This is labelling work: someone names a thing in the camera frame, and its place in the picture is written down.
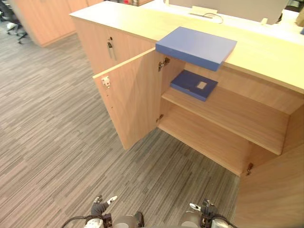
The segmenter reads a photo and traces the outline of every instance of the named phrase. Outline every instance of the gray striped carpet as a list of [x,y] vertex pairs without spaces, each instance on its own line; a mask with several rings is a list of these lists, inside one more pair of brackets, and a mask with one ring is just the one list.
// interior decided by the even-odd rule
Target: gray striped carpet
[[233,173],[159,129],[123,149],[76,35],[47,48],[16,39],[1,23],[1,228],[60,227],[99,193],[118,195],[114,219],[140,210],[147,226],[177,224],[204,198],[233,217]]

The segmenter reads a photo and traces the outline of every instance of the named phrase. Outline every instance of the blue folder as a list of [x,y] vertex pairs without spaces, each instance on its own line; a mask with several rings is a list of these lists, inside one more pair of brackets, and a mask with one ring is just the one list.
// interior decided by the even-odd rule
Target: blue folder
[[187,93],[201,101],[206,101],[216,87],[217,81],[183,70],[172,82],[171,87]]
[[237,42],[189,28],[178,27],[156,43],[168,56],[217,71]]

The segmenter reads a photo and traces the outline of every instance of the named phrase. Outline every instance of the cabinet hinge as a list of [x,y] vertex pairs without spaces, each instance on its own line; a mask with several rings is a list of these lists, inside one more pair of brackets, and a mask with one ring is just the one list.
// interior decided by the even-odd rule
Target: cabinet hinge
[[156,122],[159,122],[162,118],[163,118],[163,114],[161,114],[160,117],[158,117],[158,118],[156,119]]
[[165,58],[164,61],[159,62],[159,63],[158,63],[158,71],[160,72],[160,70],[161,70],[165,65],[167,65],[168,63],[170,63],[170,59],[167,58],[167,57]]
[[251,174],[252,168],[253,168],[253,163],[249,163],[246,176],[249,176]]
[[110,78],[109,78],[109,76],[103,77],[101,79],[101,81],[103,82],[104,86],[106,86],[107,88],[110,88]]

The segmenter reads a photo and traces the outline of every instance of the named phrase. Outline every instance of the open cabinet door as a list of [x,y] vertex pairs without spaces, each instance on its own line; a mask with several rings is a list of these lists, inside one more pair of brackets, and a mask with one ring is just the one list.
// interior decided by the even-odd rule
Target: open cabinet door
[[304,226],[304,108],[289,120],[282,155],[241,176],[234,224],[239,228]]
[[156,128],[163,58],[152,48],[93,77],[125,149]]

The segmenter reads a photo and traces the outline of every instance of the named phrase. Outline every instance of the black cable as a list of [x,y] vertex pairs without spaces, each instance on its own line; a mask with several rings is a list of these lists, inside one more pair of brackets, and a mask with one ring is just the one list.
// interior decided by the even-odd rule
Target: black cable
[[218,14],[215,14],[215,13],[205,13],[203,16],[206,16],[207,14],[218,16],[221,19],[221,22],[219,24],[221,24],[221,23],[224,22],[224,19],[220,15],[218,15]]
[[63,226],[61,228],[64,228],[69,222],[73,221],[73,220],[79,220],[79,219],[95,219],[95,218],[99,218],[102,219],[101,216],[97,216],[97,215],[88,215],[88,216],[76,216],[76,217],[72,217],[69,220],[67,220]]

